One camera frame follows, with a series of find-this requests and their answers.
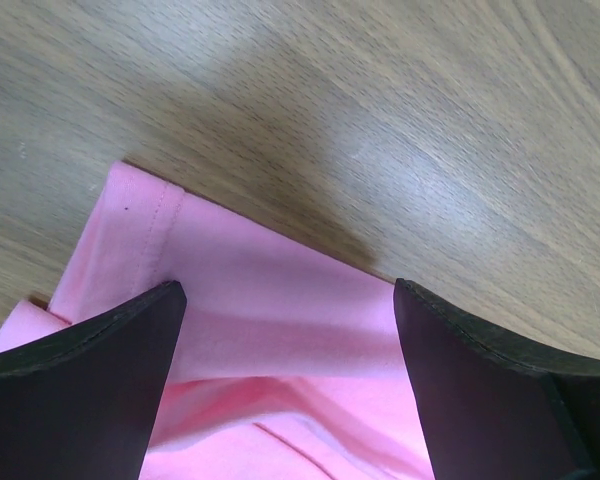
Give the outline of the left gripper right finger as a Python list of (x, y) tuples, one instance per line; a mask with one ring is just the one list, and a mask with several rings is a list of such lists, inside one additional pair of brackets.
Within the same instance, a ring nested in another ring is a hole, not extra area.
[(400, 279), (394, 311), (438, 479), (600, 479), (600, 360)]

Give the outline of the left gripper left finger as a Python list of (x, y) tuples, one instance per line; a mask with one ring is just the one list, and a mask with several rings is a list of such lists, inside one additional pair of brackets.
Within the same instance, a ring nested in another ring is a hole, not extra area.
[(0, 353), (0, 479), (136, 479), (187, 305), (177, 281)]

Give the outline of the pink t-shirt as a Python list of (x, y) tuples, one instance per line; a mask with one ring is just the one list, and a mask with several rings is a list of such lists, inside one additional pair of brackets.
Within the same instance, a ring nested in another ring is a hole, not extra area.
[(392, 286), (128, 164), (0, 352), (165, 280), (187, 309), (144, 479), (429, 479)]

